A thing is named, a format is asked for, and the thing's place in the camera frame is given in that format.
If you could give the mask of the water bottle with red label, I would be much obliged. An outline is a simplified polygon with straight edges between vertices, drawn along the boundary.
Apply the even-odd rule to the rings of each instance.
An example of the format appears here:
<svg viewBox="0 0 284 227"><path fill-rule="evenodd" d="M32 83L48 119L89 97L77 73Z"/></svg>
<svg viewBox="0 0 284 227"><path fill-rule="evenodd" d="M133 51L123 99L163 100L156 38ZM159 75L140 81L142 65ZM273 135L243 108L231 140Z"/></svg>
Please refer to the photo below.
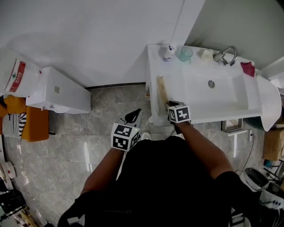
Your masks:
<svg viewBox="0 0 284 227"><path fill-rule="evenodd" d="M26 98L32 95L41 77L40 68L21 57L0 57L0 93Z"/></svg>

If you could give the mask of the person's left forearm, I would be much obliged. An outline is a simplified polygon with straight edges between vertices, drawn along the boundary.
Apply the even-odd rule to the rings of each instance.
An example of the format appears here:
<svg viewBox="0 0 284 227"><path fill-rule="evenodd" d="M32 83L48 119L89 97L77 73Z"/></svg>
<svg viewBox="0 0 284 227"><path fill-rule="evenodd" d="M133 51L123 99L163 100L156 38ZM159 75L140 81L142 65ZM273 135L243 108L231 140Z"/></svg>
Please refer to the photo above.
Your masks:
<svg viewBox="0 0 284 227"><path fill-rule="evenodd" d="M116 180L123 157L124 151L111 148L87 178L81 194L106 190Z"/></svg>

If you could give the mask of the grey white machine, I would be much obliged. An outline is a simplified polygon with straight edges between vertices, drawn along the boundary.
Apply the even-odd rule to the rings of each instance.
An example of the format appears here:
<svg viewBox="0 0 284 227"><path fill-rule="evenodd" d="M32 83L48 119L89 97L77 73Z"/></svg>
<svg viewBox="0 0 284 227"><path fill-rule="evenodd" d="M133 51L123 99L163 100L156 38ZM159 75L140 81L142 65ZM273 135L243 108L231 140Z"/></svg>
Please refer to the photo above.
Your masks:
<svg viewBox="0 0 284 227"><path fill-rule="evenodd" d="M266 189L269 185L268 178L255 168L246 168L244 177L247 184L255 191Z"/></svg>

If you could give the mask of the large white freestanding basin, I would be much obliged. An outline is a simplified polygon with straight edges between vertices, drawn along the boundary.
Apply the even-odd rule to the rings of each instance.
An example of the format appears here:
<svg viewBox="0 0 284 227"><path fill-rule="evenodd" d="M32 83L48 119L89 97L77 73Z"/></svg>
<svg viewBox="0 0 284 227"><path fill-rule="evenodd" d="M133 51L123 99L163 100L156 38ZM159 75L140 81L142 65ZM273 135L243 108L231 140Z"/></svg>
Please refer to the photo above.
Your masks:
<svg viewBox="0 0 284 227"><path fill-rule="evenodd" d="M260 118L264 131L268 132L281 116L281 97L278 88L269 80L260 75L256 76L256 80L259 87L262 107Z"/></svg>

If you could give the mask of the white ceramic sink top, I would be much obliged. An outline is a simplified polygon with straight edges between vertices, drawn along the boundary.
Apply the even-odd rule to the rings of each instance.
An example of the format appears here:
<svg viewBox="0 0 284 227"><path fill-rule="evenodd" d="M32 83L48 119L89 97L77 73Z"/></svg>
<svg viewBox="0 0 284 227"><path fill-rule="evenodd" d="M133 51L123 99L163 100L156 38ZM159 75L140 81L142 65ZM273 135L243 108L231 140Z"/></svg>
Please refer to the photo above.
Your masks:
<svg viewBox="0 0 284 227"><path fill-rule="evenodd" d="M262 114L260 93L255 77L245 74L240 65L247 59L238 57L233 66L213 60L202 61L203 49L193 47L187 62L178 57L166 62L165 45L148 45L146 85L150 90L152 122L155 126L169 126L168 114L160 97L157 77L163 76L169 100L189 107L191 122L206 123ZM209 88L208 81L215 83Z"/></svg>

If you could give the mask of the person's black clothing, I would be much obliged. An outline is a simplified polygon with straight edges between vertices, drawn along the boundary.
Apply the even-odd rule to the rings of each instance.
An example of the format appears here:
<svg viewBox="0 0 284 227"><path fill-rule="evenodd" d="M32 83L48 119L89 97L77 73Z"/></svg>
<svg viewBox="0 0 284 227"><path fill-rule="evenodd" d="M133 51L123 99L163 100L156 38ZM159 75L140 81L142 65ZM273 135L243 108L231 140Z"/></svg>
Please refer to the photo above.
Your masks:
<svg viewBox="0 0 284 227"><path fill-rule="evenodd" d="M173 136L138 142L118 179L79 196L58 227L229 227L237 214L260 226L253 192L232 171L213 179L186 141Z"/></svg>

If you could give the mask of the chrome faucet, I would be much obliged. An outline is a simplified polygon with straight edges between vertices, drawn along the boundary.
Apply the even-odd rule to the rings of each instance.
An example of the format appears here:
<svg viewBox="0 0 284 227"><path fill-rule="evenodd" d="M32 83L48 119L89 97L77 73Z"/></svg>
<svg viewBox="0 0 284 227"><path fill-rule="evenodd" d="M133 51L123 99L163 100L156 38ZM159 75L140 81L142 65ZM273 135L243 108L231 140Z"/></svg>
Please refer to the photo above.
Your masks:
<svg viewBox="0 0 284 227"><path fill-rule="evenodd" d="M230 50L233 50L233 58L230 62L228 62L226 59L225 59L225 55L226 53L228 53ZM215 62L219 62L221 61L223 63L224 66L226 66L227 64L229 64L230 66L233 66L237 60L237 57L238 57L238 52L237 52L237 48L235 46L229 46L227 47L226 49L218 52L217 54L215 54L213 56L213 60Z"/></svg>

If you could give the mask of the white cooking pot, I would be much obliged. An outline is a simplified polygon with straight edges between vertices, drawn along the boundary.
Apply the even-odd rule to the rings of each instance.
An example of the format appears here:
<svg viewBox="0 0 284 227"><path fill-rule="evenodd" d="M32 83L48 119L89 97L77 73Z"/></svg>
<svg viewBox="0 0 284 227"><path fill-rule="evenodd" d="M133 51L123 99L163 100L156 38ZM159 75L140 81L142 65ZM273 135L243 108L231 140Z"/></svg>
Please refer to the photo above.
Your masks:
<svg viewBox="0 0 284 227"><path fill-rule="evenodd" d="M14 179L16 177L15 167L12 162L1 162L0 161L0 177L4 182L8 182L8 179Z"/></svg>

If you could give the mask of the large cardboard box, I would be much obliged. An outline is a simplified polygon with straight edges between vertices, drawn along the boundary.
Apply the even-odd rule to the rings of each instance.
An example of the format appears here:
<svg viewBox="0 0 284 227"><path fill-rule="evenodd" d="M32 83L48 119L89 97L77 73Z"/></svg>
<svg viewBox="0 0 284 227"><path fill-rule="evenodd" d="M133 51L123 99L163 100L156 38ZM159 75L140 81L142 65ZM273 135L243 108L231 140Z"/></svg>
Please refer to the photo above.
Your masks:
<svg viewBox="0 0 284 227"><path fill-rule="evenodd" d="M264 134L263 159L277 161L284 157L284 130Z"/></svg>

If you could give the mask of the black white striped pillow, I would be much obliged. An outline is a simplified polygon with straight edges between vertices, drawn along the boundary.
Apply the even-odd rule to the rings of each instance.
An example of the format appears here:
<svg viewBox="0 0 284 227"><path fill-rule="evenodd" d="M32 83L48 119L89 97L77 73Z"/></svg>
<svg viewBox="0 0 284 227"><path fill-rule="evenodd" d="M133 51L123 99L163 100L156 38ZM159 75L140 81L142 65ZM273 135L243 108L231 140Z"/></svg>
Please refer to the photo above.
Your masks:
<svg viewBox="0 0 284 227"><path fill-rule="evenodd" d="M5 137L21 138L26 121L26 113L6 114L2 120L2 134Z"/></svg>

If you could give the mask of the white open drawer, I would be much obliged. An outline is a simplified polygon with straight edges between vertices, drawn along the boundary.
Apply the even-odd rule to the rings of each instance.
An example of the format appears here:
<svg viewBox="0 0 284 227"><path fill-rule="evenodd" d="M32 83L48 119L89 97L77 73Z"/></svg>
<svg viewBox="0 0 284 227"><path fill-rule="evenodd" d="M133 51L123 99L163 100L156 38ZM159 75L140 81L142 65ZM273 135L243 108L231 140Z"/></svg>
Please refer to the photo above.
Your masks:
<svg viewBox="0 0 284 227"><path fill-rule="evenodd" d="M221 122L221 130L225 133L234 133L238 131L242 131L243 127L243 119L237 119L239 121L239 125L237 127L229 127L228 120Z"/></svg>

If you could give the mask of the white soap dispenser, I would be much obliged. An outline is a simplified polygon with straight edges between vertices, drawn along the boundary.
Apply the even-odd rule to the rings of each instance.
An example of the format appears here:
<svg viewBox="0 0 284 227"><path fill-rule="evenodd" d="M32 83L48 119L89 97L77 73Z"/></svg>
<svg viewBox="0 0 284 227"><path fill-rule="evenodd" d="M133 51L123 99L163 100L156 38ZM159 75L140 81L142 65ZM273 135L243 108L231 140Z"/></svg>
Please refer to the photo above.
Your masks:
<svg viewBox="0 0 284 227"><path fill-rule="evenodd" d="M177 50L176 45L170 44L170 45L167 47L167 49L166 49L166 51L165 51L165 53L164 53L164 56L163 56L164 61L166 61L166 62L171 61L171 60L175 57L175 52L176 52L176 50Z"/></svg>

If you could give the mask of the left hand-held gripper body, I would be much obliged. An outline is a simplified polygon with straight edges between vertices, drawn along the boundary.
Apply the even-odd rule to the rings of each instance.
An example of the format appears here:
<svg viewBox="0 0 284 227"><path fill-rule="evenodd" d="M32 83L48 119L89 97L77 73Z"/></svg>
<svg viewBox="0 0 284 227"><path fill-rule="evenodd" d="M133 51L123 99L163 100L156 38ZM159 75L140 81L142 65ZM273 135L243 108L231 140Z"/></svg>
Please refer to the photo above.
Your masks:
<svg viewBox="0 0 284 227"><path fill-rule="evenodd" d="M111 147L122 151L130 151L138 142L140 127L126 124L121 118L113 124L111 131Z"/></svg>

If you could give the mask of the white furniture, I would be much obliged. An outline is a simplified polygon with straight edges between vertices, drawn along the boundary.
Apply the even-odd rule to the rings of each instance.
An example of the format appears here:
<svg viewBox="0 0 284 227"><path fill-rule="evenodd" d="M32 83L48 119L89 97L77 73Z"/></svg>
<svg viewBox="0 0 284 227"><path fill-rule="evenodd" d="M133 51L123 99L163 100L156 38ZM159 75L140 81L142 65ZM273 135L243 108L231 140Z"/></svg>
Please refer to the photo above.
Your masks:
<svg viewBox="0 0 284 227"><path fill-rule="evenodd" d="M284 89L284 56L261 70L261 76Z"/></svg>

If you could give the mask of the person's right forearm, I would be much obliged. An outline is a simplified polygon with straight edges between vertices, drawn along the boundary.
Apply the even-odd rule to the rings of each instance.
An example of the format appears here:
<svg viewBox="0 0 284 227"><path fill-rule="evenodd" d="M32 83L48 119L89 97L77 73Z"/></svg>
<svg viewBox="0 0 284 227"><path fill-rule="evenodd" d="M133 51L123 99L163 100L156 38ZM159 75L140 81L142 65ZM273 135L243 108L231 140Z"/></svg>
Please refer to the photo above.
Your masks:
<svg viewBox="0 0 284 227"><path fill-rule="evenodd" d="M216 179L224 172L233 171L224 152L204 137L190 123L176 123L175 126L179 128L186 143L213 179Z"/></svg>

